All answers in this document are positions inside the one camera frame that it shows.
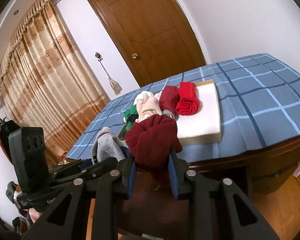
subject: white cloth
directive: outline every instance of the white cloth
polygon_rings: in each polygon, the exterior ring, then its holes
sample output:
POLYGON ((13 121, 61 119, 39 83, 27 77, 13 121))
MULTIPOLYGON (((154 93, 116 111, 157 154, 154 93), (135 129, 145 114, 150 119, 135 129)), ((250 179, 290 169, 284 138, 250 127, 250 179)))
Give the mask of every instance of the white cloth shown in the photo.
POLYGON ((13 194, 13 199, 15 201, 17 201, 17 196, 19 196, 21 193, 22 193, 22 191, 20 191, 20 192, 15 191, 14 194, 13 194))
POLYGON ((148 94, 143 94, 142 96, 142 99, 137 99, 137 112, 139 115, 139 118, 136 119, 137 123, 154 114, 162 115, 159 101, 154 96, 150 97, 148 94))
POLYGON ((153 93, 149 92, 149 91, 142 91, 139 95, 137 95, 136 99, 133 102, 133 105, 137 104, 137 99, 143 99, 143 95, 147 94, 149 97, 153 97, 153 93))

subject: clothing pile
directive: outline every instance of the clothing pile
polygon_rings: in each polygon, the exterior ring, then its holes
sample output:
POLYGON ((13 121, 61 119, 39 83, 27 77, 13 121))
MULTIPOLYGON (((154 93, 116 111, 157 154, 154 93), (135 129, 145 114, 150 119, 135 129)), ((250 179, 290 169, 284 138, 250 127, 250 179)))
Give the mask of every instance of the clothing pile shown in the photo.
POLYGON ((125 134, 126 143, 135 157, 136 165, 152 173, 155 179, 167 167, 170 148, 182 151, 178 140, 176 114, 195 114, 200 106, 195 85, 181 82, 180 87, 165 86, 158 94, 143 91, 134 105, 138 119, 125 134))
POLYGON ((126 128, 121 139, 125 139, 129 149, 109 127, 104 127, 92 145, 92 163, 109 157, 120 161, 131 153, 139 168, 162 180, 160 176, 165 173, 170 148, 174 147, 177 153, 182 151, 177 137, 176 114, 195 114, 199 106, 195 85, 191 82, 181 82, 179 88, 165 86, 156 95, 149 91, 141 92, 133 106, 124 112, 126 128))

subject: gray fleece cloth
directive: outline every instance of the gray fleece cloth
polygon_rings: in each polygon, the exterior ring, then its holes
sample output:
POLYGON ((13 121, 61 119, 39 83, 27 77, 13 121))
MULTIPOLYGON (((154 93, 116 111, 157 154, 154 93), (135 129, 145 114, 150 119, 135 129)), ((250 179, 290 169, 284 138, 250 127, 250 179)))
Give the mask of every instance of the gray fleece cloth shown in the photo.
POLYGON ((167 115, 167 116, 169 116, 169 117, 171 117, 171 118, 174 119, 174 114, 170 110, 168 110, 168 109, 164 109, 162 111, 162 114, 165 114, 165 115, 167 115))
POLYGON ((115 157, 118 161, 125 159, 120 147, 123 143, 112 132, 109 127, 104 127, 97 134, 91 149, 91 160, 95 164, 101 162, 109 157, 115 157))

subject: blue gripper pad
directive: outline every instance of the blue gripper pad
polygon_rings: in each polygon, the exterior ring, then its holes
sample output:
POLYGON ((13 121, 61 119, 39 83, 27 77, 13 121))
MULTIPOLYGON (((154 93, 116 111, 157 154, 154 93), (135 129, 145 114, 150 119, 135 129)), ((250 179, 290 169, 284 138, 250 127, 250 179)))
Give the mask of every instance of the blue gripper pad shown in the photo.
POLYGON ((178 199, 178 197, 179 197, 179 180, 177 177, 177 172, 174 167, 174 163, 173 163, 171 154, 169 155, 168 172, 169 172, 172 193, 175 196, 175 198, 178 199))
POLYGON ((133 161, 131 165, 131 171, 129 173, 129 180, 128 180, 128 199, 130 199, 133 194, 136 177, 137 177, 137 167, 135 161, 133 161))

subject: blue plaid bedsheet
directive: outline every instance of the blue plaid bedsheet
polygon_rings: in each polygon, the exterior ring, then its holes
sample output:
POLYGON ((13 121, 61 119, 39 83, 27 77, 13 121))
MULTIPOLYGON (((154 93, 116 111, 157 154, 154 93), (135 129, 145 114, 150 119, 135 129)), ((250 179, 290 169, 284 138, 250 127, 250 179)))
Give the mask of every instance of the blue plaid bedsheet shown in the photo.
POLYGON ((89 158, 96 134, 105 126, 119 134, 123 112, 144 90, 160 92, 181 81, 213 79, 217 87, 221 133, 220 143, 184 146, 178 154, 195 162, 261 149, 300 135, 300 74, 269 54, 235 58, 199 67, 169 77, 110 101, 95 117, 67 157, 89 158))

